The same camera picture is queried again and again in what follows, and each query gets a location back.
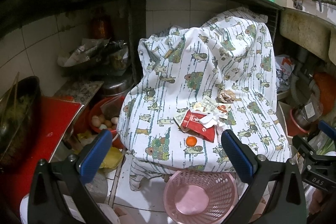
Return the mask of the orange bottle cap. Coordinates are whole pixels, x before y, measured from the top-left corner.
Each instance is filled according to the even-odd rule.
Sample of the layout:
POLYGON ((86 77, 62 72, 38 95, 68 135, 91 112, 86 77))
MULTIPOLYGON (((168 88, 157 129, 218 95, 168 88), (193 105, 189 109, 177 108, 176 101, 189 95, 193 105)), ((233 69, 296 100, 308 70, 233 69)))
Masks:
POLYGON ((187 138, 186 138, 186 145, 188 146, 188 147, 195 147, 196 145, 197 145, 197 138, 196 137, 194 137, 194 136, 188 136, 187 138))

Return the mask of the red snack wrapper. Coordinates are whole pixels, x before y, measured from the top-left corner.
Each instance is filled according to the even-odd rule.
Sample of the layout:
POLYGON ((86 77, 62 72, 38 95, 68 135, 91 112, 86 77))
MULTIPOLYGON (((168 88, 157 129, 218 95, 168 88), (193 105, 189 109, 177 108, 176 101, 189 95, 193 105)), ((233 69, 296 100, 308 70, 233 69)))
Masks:
POLYGON ((192 112, 191 110, 188 110, 182 120, 181 127, 186 130, 191 130, 201 135, 206 141, 213 143, 215 139, 215 128, 214 125, 204 126, 201 123, 201 119, 205 116, 205 114, 202 114, 199 111, 192 112))

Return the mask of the yellow plastic bag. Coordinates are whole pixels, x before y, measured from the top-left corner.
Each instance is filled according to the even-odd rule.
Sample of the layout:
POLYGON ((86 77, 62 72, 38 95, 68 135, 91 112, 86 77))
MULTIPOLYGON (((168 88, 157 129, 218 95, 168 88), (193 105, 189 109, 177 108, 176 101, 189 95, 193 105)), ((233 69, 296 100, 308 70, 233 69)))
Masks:
POLYGON ((116 169, 120 162, 123 159, 122 152, 116 148, 111 147, 106 154, 104 160, 102 161, 100 165, 100 169, 106 168, 106 169, 116 169))

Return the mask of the red bowl of eggs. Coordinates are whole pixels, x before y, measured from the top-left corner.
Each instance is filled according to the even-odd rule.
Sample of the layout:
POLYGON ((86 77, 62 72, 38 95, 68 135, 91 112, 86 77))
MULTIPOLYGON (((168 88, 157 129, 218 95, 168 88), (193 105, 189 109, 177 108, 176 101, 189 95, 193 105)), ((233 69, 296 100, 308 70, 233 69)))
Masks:
POLYGON ((97 134, 100 132, 100 129, 92 124, 93 116, 104 117, 105 120, 108 121, 108 125, 112 125, 110 120, 119 116, 124 99, 124 96, 112 96, 106 97, 96 103, 96 105, 94 105, 90 110, 88 117, 91 130, 97 134))

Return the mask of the red cutting board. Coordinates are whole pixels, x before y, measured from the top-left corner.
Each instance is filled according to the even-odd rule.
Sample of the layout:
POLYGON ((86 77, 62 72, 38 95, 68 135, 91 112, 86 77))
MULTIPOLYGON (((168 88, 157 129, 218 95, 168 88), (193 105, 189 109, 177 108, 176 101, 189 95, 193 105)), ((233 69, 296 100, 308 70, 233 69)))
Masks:
POLYGON ((29 193, 38 160, 51 160, 66 130, 83 107, 82 104, 52 97, 41 98, 38 130, 33 137, 33 146, 17 170, 6 174, 3 191, 9 203, 17 208, 22 198, 29 193))

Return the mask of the pink perforated plastic basket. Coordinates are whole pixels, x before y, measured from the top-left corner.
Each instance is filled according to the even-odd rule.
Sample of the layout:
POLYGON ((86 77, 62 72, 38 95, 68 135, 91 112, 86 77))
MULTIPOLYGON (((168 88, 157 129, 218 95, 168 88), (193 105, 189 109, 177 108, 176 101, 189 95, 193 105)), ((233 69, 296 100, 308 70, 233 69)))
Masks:
POLYGON ((163 192, 165 211, 176 223, 222 223, 237 201, 230 173, 179 170, 163 192))

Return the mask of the crumpled brown tissue ball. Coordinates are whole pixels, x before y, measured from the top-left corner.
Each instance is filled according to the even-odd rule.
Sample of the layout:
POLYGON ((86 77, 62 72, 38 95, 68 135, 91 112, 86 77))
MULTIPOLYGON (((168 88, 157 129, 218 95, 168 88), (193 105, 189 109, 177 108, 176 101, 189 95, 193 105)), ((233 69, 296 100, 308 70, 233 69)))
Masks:
POLYGON ((236 97, 232 90, 221 89, 218 91, 217 100, 221 103, 234 103, 241 101, 240 98, 236 97))

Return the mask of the dark wok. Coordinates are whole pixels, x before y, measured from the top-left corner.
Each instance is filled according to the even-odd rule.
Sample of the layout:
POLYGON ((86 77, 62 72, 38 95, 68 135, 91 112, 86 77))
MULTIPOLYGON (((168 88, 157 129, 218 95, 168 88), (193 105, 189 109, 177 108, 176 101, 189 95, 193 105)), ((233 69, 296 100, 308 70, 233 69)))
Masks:
POLYGON ((41 111, 39 78, 14 82, 1 97, 1 173, 17 169, 26 158, 38 133, 41 111))

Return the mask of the cat-print white cloth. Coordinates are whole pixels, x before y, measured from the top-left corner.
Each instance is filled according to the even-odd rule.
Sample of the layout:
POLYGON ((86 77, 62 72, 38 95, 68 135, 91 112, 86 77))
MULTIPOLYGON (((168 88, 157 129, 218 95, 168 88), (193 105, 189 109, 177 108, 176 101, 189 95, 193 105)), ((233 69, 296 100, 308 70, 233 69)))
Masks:
POLYGON ((267 23, 266 15, 238 7, 200 27, 173 26, 139 41, 143 77, 126 95, 117 124, 131 152, 132 190, 144 178, 180 169, 233 172, 221 145, 226 129, 255 154, 279 162, 290 157, 276 115, 276 59, 267 23), (219 102, 221 89, 241 101, 219 102), (213 143, 181 127, 188 110, 228 114, 223 127, 214 126, 213 143), (195 147, 186 145, 188 136, 197 138, 195 147))

